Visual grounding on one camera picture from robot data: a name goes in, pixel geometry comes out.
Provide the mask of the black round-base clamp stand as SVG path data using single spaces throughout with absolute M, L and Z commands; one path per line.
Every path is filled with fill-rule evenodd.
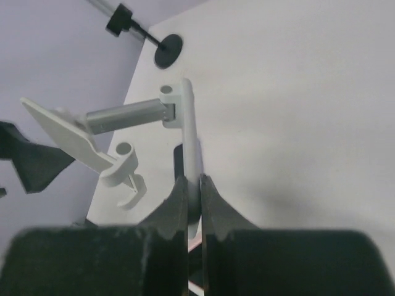
M 182 37 L 172 33 L 166 36 L 162 41 L 159 41 L 143 27 L 141 32 L 144 33 L 145 39 L 157 46 L 154 54 L 154 63 L 156 67 L 164 70 L 172 66 L 183 49 Z

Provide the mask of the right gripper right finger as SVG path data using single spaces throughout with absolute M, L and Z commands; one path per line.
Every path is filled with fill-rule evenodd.
M 366 234 L 259 228 L 201 179 L 206 295 L 388 295 L 389 271 Z

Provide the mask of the white folding phone stand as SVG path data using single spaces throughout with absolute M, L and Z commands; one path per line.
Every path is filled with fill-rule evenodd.
M 188 236 L 198 232 L 202 157 L 189 79 L 165 84 L 156 99 L 74 115 L 31 99 L 22 105 L 66 154 L 99 175 L 88 219 L 128 224 L 146 217 L 173 185 L 173 150 L 183 144 L 188 184 Z

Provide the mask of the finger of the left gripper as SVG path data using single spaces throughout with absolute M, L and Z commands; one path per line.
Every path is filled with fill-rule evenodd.
M 1 160 L 12 163 L 26 194 L 45 190 L 75 159 L 58 147 L 31 142 L 11 122 L 1 122 Z

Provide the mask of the purple case phone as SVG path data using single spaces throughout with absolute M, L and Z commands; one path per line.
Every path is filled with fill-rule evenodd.
M 184 175 L 183 144 L 177 145 L 173 150 L 173 169 L 175 180 Z

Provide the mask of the pink case phone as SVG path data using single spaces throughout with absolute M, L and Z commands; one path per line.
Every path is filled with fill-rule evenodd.
M 202 233 L 199 232 L 188 242 L 188 277 L 198 271 L 202 271 Z M 194 295 L 204 295 L 202 285 L 188 280 L 188 289 Z

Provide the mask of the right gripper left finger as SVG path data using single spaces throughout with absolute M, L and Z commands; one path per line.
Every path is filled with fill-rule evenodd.
M 187 295 L 188 184 L 136 225 L 30 228 L 1 270 L 2 295 Z

